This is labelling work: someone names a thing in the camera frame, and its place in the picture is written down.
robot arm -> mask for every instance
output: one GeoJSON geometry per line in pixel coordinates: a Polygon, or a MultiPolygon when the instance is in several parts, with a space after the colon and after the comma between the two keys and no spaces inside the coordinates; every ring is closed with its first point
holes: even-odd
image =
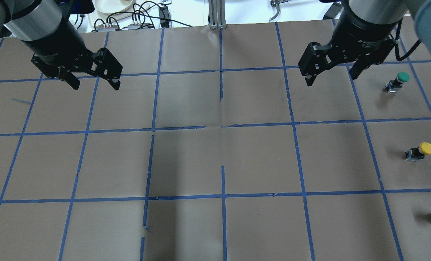
{"type": "Polygon", "coordinates": [[[327,45],[309,43],[298,65],[308,86],[317,75],[341,63],[355,62],[353,79],[373,64],[381,64],[396,46],[391,30],[408,8],[415,14],[415,29],[431,53],[431,0],[342,0],[340,20],[327,45]]]}
{"type": "MultiPolygon", "coordinates": [[[[57,77],[77,90],[73,73],[88,73],[106,79],[118,90],[122,65],[107,48],[93,53],[68,18],[75,1],[0,0],[2,24],[35,54],[32,63],[49,78],[57,77]]],[[[90,12],[93,4],[87,5],[90,12]]]]}

green cap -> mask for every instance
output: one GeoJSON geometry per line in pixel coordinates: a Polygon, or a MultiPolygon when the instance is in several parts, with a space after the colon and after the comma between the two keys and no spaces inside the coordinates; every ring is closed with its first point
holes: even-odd
{"type": "Polygon", "coordinates": [[[400,72],[400,73],[398,73],[398,80],[400,81],[400,82],[403,82],[403,83],[405,83],[405,82],[408,82],[409,81],[409,74],[407,74],[407,73],[405,73],[405,72],[400,72]]]}

metal frame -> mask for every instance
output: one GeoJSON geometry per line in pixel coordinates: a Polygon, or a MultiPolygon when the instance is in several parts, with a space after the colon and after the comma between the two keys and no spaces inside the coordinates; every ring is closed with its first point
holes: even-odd
{"type": "Polygon", "coordinates": [[[209,28],[226,29],[225,0],[209,0],[209,28]]]}

metal bracket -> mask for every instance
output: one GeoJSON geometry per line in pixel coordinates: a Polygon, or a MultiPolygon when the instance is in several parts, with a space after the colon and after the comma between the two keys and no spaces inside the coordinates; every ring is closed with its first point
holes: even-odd
{"type": "Polygon", "coordinates": [[[209,28],[225,29],[225,0],[209,0],[209,28]]]}

white round object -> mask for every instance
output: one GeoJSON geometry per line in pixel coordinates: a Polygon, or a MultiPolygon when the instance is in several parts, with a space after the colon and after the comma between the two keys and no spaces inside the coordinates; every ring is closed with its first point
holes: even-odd
{"type": "Polygon", "coordinates": [[[101,13],[111,14],[127,10],[133,5],[133,0],[96,0],[95,7],[101,13]]]}

